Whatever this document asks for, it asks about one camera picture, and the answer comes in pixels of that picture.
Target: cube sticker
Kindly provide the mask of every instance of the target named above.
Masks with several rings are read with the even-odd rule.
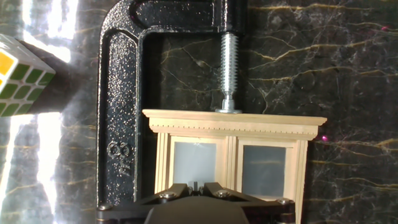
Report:
[[[30,95],[27,97],[27,100],[29,100],[29,101],[35,101],[35,100],[37,100],[38,97],[40,96],[40,94],[42,94],[42,92],[43,92],[43,89],[40,89],[40,88],[34,89],[34,90],[30,93]]]
[[[27,93],[30,90],[30,86],[22,86],[19,88],[18,92],[15,94],[14,99],[20,100],[27,96]]]
[[[32,106],[31,104],[22,105],[22,106],[19,108],[19,110],[17,111],[16,115],[26,114],[26,113],[29,111],[29,109],[30,109],[31,106]]]
[[[55,71],[12,37],[0,46],[0,116],[26,114]]]
[[[14,60],[12,58],[0,52],[0,75],[6,75],[13,63]]]
[[[6,109],[7,104],[5,103],[0,103],[0,114]]]
[[[17,111],[19,104],[13,103],[7,106],[6,110],[2,113],[1,116],[12,116]]]
[[[0,93],[0,99],[9,99],[13,96],[15,91],[17,90],[18,85],[16,84],[7,84],[2,92]]]
[[[40,76],[43,74],[43,71],[40,69],[33,69],[29,76],[26,78],[25,82],[26,83],[35,83],[37,80],[40,78]]]
[[[52,80],[52,78],[55,76],[55,74],[51,74],[51,73],[46,73],[42,79],[40,79],[39,81],[39,85],[45,85],[47,86],[50,81]]]

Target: black marble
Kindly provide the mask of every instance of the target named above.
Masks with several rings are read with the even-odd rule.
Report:
[[[33,115],[0,119],[2,223],[94,222],[97,54],[115,3],[0,0],[0,33],[55,54],[35,51],[57,71]],[[381,0],[249,2],[237,108],[328,118],[308,147],[302,223],[398,223],[397,11]],[[218,36],[150,36],[144,107],[219,108],[220,48]]]

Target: clamp screw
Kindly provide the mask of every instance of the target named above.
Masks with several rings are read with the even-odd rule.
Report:
[[[238,36],[227,32],[221,40],[221,91],[224,93],[223,108],[220,113],[242,113],[235,109],[233,95],[236,91],[238,75]]]

